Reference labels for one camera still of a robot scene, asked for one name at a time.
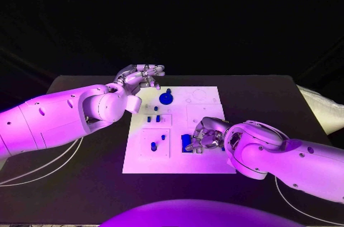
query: robotic hand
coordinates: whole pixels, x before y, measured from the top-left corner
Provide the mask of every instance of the robotic hand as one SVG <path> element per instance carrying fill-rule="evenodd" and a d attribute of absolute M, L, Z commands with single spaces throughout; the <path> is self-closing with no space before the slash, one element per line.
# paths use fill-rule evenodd
<path fill-rule="evenodd" d="M 272 126 L 246 121 L 230 124 L 204 117 L 187 150 L 226 148 L 227 164 L 247 177 L 272 173 L 308 194 L 344 204 L 344 150 L 289 137 Z"/>
<path fill-rule="evenodd" d="M 0 160 L 61 146 L 113 124 L 125 110 L 138 113 L 140 88 L 161 89 L 152 76 L 165 67 L 129 65 L 114 82 L 42 95 L 0 113 Z"/>

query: black wall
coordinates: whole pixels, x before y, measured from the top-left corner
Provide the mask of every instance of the black wall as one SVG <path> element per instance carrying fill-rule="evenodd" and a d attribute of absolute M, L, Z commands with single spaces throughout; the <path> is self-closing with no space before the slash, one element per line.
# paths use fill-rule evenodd
<path fill-rule="evenodd" d="M 164 64 L 171 75 L 291 75 L 330 95 L 343 83 L 344 0 L 0 3 L 2 109 L 58 75 L 114 75 L 127 64 Z"/>

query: table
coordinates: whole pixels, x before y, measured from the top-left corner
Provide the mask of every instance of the table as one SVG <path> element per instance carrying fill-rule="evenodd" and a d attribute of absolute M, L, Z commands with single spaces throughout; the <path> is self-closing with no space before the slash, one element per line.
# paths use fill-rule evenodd
<path fill-rule="evenodd" d="M 113 79 L 114 76 L 60 76 L 48 93 L 107 84 Z M 233 123 L 258 120 L 281 129 L 291 138 L 331 144 L 289 76 L 165 76 L 156 80 L 162 86 L 217 86 L 226 119 Z M 51 176 L 25 185 L 0 187 L 0 223 L 100 224 L 143 204 L 171 199 L 204 199 L 249 206 L 304 225 L 328 225 L 289 207 L 271 174 L 265 180 L 253 180 L 240 173 L 122 174 L 130 117 L 126 112 L 112 126 L 84 138 L 75 157 Z M 9 158 L 0 180 L 44 165 L 68 147 L 64 145 Z M 71 153 L 21 181 L 52 171 Z M 299 210 L 344 223 L 343 205 L 291 189 L 282 182 L 279 186 Z"/>

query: white pegboard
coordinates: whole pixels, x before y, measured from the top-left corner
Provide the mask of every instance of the white pegboard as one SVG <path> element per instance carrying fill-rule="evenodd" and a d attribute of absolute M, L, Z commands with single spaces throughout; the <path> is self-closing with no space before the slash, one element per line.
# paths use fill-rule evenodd
<path fill-rule="evenodd" d="M 174 101 L 162 105 L 159 96 L 168 88 Z M 236 173 L 227 165 L 229 157 L 221 148 L 203 150 L 203 154 L 195 150 L 193 153 L 181 152 L 181 136 L 193 135 L 203 117 L 224 119 L 217 87 L 146 88 L 138 96 L 143 103 L 139 114 L 132 115 L 123 173 Z M 161 115 L 161 122 L 156 122 L 156 115 Z M 152 151 L 152 142 L 158 142 L 156 151 Z"/>

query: white robotic arm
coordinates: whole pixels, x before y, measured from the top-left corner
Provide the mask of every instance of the white robotic arm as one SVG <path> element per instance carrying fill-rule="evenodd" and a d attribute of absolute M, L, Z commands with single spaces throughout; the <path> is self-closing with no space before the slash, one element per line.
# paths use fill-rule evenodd
<path fill-rule="evenodd" d="M 130 65 L 114 83 L 42 95 L 0 113 L 0 160 L 25 152 L 61 146 L 116 122 L 127 110 L 138 113 L 142 87 L 159 84 L 164 66 Z"/>
<path fill-rule="evenodd" d="M 272 173 L 297 190 L 344 203 L 344 150 L 288 136 L 269 125 L 204 117 L 187 150 L 224 147 L 229 165 L 253 179 Z"/>

